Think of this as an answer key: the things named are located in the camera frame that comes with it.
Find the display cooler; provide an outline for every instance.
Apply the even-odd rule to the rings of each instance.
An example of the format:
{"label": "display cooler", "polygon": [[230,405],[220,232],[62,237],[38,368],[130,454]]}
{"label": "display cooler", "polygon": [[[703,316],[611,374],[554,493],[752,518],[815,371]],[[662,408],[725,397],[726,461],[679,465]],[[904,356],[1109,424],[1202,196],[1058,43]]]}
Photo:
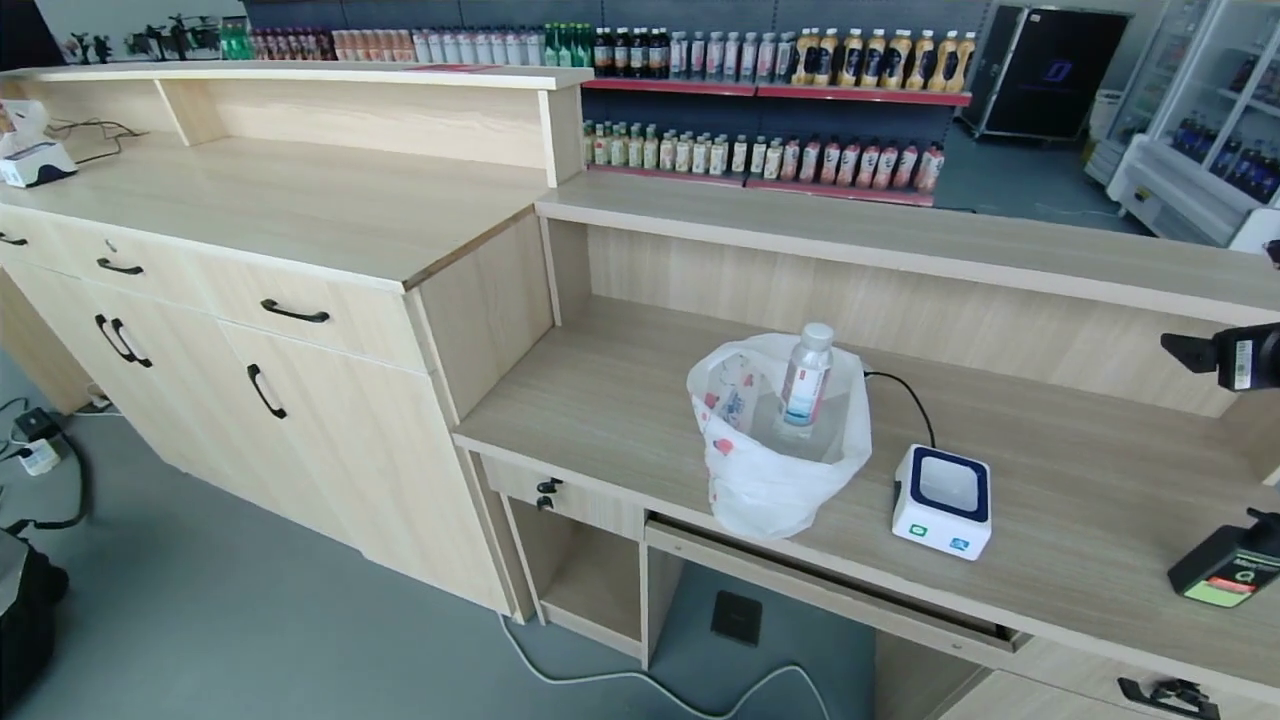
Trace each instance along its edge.
{"label": "display cooler", "polygon": [[1178,67],[1204,20],[1208,0],[1170,0],[1165,3],[1156,31],[1129,77],[1120,106],[1110,126],[1098,137],[1084,172],[1103,186],[1115,177],[1120,158],[1133,136],[1147,132],[1156,110],[1174,83]]}
{"label": "display cooler", "polygon": [[1115,137],[1133,136],[1107,195],[1161,237],[1260,251],[1280,223],[1280,5],[1198,0],[1166,17],[1143,72],[1171,74],[1149,120],[1134,94]]}
{"label": "display cooler", "polygon": [[960,119],[974,137],[1074,140],[1128,24],[1119,13],[997,6]]}

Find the black drawer handle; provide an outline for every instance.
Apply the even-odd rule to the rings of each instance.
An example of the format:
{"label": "black drawer handle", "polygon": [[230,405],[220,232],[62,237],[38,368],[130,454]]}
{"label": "black drawer handle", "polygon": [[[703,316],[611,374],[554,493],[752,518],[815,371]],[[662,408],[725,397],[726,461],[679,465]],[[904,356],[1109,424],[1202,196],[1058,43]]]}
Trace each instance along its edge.
{"label": "black drawer handle", "polygon": [[310,315],[302,315],[301,313],[289,313],[288,310],[282,310],[280,304],[268,297],[262,301],[262,310],[268,313],[275,313],[276,315],[284,315],[285,318],[293,318],[294,320],[306,320],[308,323],[323,323],[329,319],[329,314],[324,310],[319,313],[312,313]]}
{"label": "black drawer handle", "polygon": [[120,346],[115,345],[115,341],[111,340],[111,333],[106,332],[106,316],[105,315],[102,315],[102,314],[93,315],[93,322],[97,323],[97,331],[100,333],[102,333],[102,337],[106,338],[108,345],[111,346],[111,350],[114,350],[116,355],[119,355],[120,357],[123,357],[125,363],[137,363],[138,361],[138,357],[136,355],[133,355],[132,352],[123,352],[120,350]]}
{"label": "black drawer handle", "polygon": [[[1222,717],[1217,711],[1217,705],[1210,702],[1210,697],[1199,689],[1199,685],[1188,680],[1176,678],[1161,680],[1151,689],[1151,694],[1144,694],[1137,680],[1116,678],[1116,683],[1120,684],[1120,692],[1126,700],[1147,707],[1156,707],[1165,712],[1196,717],[1197,720],[1221,720]],[[1165,702],[1167,700],[1176,700],[1183,705]]]}
{"label": "black drawer handle", "polygon": [[151,359],[140,356],[132,347],[129,347],[129,341],[124,340],[124,334],[120,332],[124,329],[124,323],[122,323],[119,318],[111,320],[111,329],[115,331],[115,337],[120,338],[120,345],[129,351],[129,355],[138,361],[138,365],[142,365],[143,368],[151,366]]}
{"label": "black drawer handle", "polygon": [[111,261],[108,260],[106,258],[99,258],[97,259],[97,266],[102,268],[104,270],[111,270],[113,273],[120,273],[122,275],[141,275],[142,274],[142,265],[134,265],[132,268],[120,268],[118,265],[113,265]]}
{"label": "black drawer handle", "polygon": [[262,392],[262,386],[257,383],[259,375],[262,374],[262,369],[257,366],[257,363],[246,369],[248,370],[248,382],[253,386],[253,389],[257,391],[257,396],[262,400],[262,405],[266,405],[266,409],[271,411],[271,415],[275,415],[280,420],[288,418],[289,414],[284,411],[284,407],[271,407],[271,402],[266,398],[266,393]]}

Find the cabinet door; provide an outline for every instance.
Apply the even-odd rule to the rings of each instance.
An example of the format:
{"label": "cabinet door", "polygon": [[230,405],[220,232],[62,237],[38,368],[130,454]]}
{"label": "cabinet door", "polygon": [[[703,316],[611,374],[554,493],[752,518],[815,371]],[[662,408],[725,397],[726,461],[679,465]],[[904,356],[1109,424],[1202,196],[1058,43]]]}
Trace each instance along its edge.
{"label": "cabinet door", "polygon": [[301,457],[259,400],[216,319],[104,286],[92,291],[120,318],[124,341],[152,363],[163,397],[184,410],[175,421],[202,456],[201,478],[346,542],[335,515],[306,487]]}
{"label": "cabinet door", "polygon": [[1143,720],[1146,715],[1042,685],[1009,673],[992,673],[940,720]]}
{"label": "cabinet door", "polygon": [[370,560],[497,607],[497,568],[428,375],[223,324]]}
{"label": "cabinet door", "polygon": [[170,451],[173,411],[156,401],[157,388],[146,369],[125,359],[127,351],[111,331],[108,310],[90,293],[87,283],[22,263],[10,263],[5,269],[142,439],[166,462],[188,470],[187,454],[180,447]]}

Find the white plastic bag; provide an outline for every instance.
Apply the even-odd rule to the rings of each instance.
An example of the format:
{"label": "white plastic bag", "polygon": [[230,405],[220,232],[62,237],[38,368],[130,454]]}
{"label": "white plastic bag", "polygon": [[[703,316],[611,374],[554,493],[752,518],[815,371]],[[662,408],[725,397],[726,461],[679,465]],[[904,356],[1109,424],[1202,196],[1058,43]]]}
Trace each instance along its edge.
{"label": "white plastic bag", "polygon": [[[712,512],[740,536],[777,539],[809,528],[818,507],[872,456],[863,363],[838,347],[832,348],[814,429],[820,461],[776,452],[751,437],[754,430],[755,437],[771,438],[776,393],[799,341],[771,333],[730,342],[689,372],[686,387],[707,445]],[[824,432],[827,443],[820,442]]]}

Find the wall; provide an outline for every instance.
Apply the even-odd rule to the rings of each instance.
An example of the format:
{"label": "wall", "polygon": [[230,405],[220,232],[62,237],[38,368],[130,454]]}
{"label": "wall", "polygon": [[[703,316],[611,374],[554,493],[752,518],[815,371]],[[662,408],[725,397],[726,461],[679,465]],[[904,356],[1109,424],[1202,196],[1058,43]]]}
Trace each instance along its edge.
{"label": "wall", "polygon": [[142,32],[147,23],[168,28],[169,15],[244,14],[239,0],[36,0],[36,5],[59,45],[73,32],[106,35],[115,59],[124,59],[125,36]]}

